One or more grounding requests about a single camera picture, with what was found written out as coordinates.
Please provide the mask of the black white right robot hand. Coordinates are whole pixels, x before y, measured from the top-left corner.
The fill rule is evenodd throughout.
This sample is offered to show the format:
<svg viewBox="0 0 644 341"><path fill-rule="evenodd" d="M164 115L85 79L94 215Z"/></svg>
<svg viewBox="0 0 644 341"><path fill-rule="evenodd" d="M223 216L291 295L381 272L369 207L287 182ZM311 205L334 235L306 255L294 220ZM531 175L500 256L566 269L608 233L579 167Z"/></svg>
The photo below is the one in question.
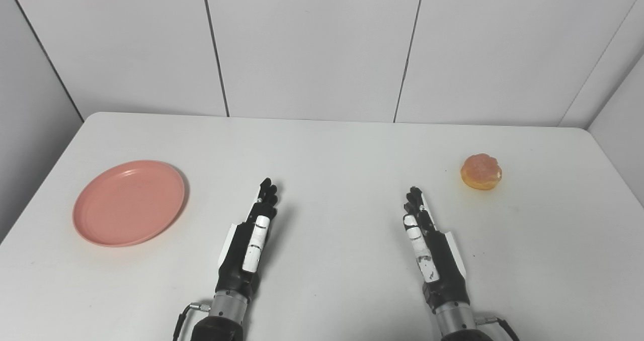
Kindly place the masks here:
<svg viewBox="0 0 644 341"><path fill-rule="evenodd" d="M465 271L451 233L440 231L423 192L411 187L402 218L423 277L423 295L433 314L440 307L469 304Z"/></svg>

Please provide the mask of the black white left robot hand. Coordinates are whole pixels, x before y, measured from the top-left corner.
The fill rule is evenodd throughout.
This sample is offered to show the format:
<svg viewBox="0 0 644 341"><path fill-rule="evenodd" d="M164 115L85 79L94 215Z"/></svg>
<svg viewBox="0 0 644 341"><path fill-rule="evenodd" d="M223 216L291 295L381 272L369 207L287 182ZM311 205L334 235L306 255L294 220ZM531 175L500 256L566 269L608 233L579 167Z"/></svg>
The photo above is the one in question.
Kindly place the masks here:
<svg viewBox="0 0 644 341"><path fill-rule="evenodd" d="M256 272L244 270L243 263L257 217L265 216L272 220L277 215L277 191L278 187L272 183L271 178L265 178L260 183L248 217L236 225L226 256L219 266L216 292L234 291L250 301L255 295L259 288L260 276Z"/></svg>

